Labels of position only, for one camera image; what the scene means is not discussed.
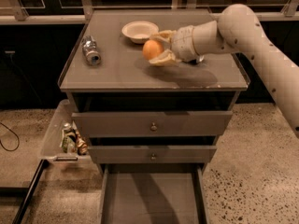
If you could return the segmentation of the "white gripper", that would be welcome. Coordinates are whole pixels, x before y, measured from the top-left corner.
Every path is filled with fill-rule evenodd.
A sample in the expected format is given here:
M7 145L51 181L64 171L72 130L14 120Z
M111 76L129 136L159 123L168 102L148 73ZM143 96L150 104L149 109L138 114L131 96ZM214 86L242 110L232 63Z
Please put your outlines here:
M167 49L157 57L150 59L149 63L154 66L171 66L182 60L190 62L198 58L193 40L192 25L181 27L178 30L163 30L152 34L149 39L171 44L171 50Z

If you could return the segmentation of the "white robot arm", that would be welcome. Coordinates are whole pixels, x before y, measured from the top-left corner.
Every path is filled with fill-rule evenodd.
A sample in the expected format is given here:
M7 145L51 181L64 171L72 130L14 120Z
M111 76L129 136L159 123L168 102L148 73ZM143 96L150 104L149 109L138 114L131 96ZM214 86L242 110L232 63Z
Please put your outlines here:
M149 58L156 66L190 62L205 54L242 53L299 137L299 66L269 40L251 8L231 5L214 21L161 31L150 38L169 45Z

